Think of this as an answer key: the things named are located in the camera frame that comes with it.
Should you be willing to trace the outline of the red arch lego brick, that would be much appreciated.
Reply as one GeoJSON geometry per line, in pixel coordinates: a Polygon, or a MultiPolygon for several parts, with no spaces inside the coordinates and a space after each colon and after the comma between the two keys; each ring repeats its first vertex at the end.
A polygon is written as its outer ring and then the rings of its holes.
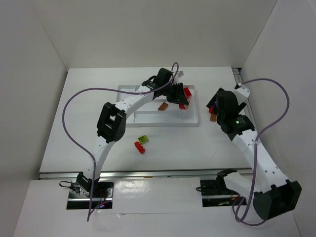
{"type": "Polygon", "coordinates": [[[186,97],[186,100],[187,100],[187,103],[179,104],[179,109],[180,109],[180,110],[186,110],[186,109],[188,109],[189,104],[190,104],[190,98],[189,98],[189,97],[186,97]]]}

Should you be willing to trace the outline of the brown lego plate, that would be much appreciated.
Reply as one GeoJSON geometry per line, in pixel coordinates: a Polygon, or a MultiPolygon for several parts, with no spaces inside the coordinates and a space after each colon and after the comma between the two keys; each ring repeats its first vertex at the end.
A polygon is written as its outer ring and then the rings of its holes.
{"type": "Polygon", "coordinates": [[[211,114],[210,114],[210,121],[211,121],[211,122],[216,122],[216,121],[217,121],[217,115],[211,113],[211,114]]]}
{"type": "Polygon", "coordinates": [[[158,108],[158,111],[165,111],[167,108],[168,108],[168,104],[166,102],[163,102],[159,108],[158,108]]]}

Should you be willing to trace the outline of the green lego brick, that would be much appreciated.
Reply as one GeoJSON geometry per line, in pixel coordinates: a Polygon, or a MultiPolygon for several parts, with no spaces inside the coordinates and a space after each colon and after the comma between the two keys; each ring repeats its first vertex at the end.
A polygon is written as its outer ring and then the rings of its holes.
{"type": "Polygon", "coordinates": [[[140,144],[144,144],[144,143],[147,143],[149,141],[149,139],[146,135],[143,135],[143,136],[138,138],[138,141],[140,144]]]}

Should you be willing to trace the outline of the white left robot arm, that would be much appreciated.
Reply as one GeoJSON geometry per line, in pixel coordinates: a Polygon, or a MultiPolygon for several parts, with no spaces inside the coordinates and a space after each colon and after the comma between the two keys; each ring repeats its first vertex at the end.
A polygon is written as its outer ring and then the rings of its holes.
{"type": "Polygon", "coordinates": [[[173,104],[187,105],[183,84],[177,82],[179,70],[161,68],[157,75],[142,82],[135,92],[115,103],[104,104],[97,122],[97,139],[92,151],[92,166],[77,176],[80,187],[92,195],[100,178],[102,166],[112,146],[119,141],[126,130],[127,118],[143,105],[164,96],[173,104]]]}

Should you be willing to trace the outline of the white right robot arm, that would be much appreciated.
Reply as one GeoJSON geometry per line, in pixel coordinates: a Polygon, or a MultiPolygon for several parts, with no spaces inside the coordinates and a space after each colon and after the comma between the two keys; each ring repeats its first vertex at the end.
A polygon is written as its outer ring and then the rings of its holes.
{"type": "Polygon", "coordinates": [[[255,180],[247,180],[235,169],[224,169],[217,173],[216,181],[220,190],[235,191],[252,203],[258,216],[267,221],[292,211],[302,187],[278,168],[257,137],[251,120],[240,113],[249,95],[249,89],[244,86],[234,91],[219,88],[207,108],[213,109],[221,130],[243,153],[255,180]]]}

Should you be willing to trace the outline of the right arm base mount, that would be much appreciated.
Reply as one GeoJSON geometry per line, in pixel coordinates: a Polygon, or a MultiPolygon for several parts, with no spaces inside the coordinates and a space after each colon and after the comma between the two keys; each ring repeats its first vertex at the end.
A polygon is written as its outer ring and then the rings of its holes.
{"type": "Polygon", "coordinates": [[[200,180],[196,191],[201,193],[203,207],[232,206],[234,202],[236,205],[240,203],[240,194],[229,190],[224,183],[224,177],[236,172],[235,169],[224,169],[217,173],[216,179],[200,180]]]}

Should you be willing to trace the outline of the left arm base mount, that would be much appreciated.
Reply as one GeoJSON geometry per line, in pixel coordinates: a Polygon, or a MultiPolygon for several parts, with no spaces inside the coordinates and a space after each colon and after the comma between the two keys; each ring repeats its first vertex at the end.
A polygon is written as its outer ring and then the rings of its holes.
{"type": "Polygon", "coordinates": [[[67,210],[111,209],[113,207],[114,182],[99,181],[92,184],[83,172],[75,181],[60,181],[59,186],[69,190],[67,210]]]}

